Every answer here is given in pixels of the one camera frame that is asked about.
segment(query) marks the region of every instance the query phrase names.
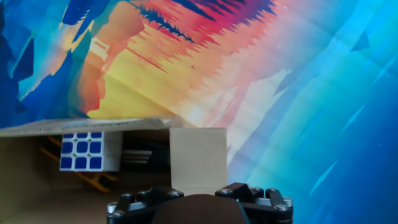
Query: black mount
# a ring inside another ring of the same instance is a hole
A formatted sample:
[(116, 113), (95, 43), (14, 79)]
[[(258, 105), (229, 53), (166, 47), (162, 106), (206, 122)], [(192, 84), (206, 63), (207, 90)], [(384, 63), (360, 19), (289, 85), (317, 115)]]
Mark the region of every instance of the black mount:
[(171, 187), (123, 194), (108, 204), (108, 224), (293, 223), (293, 202), (277, 189), (233, 183), (212, 195), (190, 195)]

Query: abstract painting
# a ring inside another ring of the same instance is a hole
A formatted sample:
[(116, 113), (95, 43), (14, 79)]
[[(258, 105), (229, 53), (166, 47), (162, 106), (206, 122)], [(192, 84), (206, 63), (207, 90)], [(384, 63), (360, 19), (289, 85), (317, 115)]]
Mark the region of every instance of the abstract painting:
[(395, 223), (398, 2), (0, 0), (0, 128), (179, 114), (295, 223)]

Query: open cardboard box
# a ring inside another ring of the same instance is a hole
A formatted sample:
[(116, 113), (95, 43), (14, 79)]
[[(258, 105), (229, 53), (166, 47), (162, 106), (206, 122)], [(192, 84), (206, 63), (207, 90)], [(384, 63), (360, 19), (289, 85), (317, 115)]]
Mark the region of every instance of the open cardboard box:
[[(104, 194), (85, 187), (74, 173), (60, 172), (58, 164), (39, 151), (44, 138), (40, 136), (99, 130), (169, 139), (170, 173), (120, 174), (114, 190)], [(185, 195), (214, 194), (228, 184), (226, 130), (195, 128), (179, 116), (40, 121), (2, 129), (0, 136), (0, 223), (106, 223), (106, 205), (127, 190), (135, 193), (171, 184)]]

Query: bolt head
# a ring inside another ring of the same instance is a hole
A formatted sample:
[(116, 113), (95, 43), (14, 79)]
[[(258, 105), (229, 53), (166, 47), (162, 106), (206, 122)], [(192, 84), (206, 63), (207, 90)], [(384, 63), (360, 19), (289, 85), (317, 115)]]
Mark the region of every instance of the bolt head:
[(230, 190), (230, 189), (219, 189), (219, 190), (217, 190), (217, 192), (220, 193), (220, 194), (231, 194), (231, 193), (233, 193), (233, 191)]
[(280, 211), (280, 212), (284, 212), (284, 211), (287, 211), (289, 208), (288, 208), (287, 205), (279, 204), (279, 205), (276, 205), (274, 207), (274, 209), (277, 210), (277, 211)]
[(184, 195), (184, 193), (182, 193), (181, 191), (178, 191), (178, 190), (172, 190), (172, 191), (169, 192), (169, 194), (171, 196), (174, 196), (174, 197), (178, 197), (178, 196), (183, 196)]
[(137, 194), (139, 194), (139, 195), (146, 195), (146, 194), (148, 194), (148, 193), (149, 193), (149, 190), (143, 190), (143, 191), (138, 192)]
[(132, 197), (132, 193), (125, 193), (125, 194), (122, 194), (122, 197)]
[(123, 211), (116, 210), (116, 211), (114, 211), (113, 213), (109, 213), (109, 214), (108, 214), (108, 217), (109, 217), (109, 218), (114, 218), (114, 217), (120, 217), (120, 216), (122, 216), (122, 215), (124, 215), (124, 212), (123, 212)]

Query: black metal bracket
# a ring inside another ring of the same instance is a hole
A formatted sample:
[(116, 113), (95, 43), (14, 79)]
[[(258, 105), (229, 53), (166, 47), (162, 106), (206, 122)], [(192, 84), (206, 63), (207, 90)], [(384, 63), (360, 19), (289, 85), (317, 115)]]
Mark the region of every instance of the black metal bracket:
[[(283, 197), (277, 189), (264, 191), (248, 184), (233, 183), (217, 190), (215, 196), (239, 203), (251, 224), (293, 223), (293, 201)], [(118, 202), (108, 204), (108, 224), (151, 223), (161, 204), (183, 197), (183, 192), (166, 186), (153, 187), (136, 196), (123, 194)]]

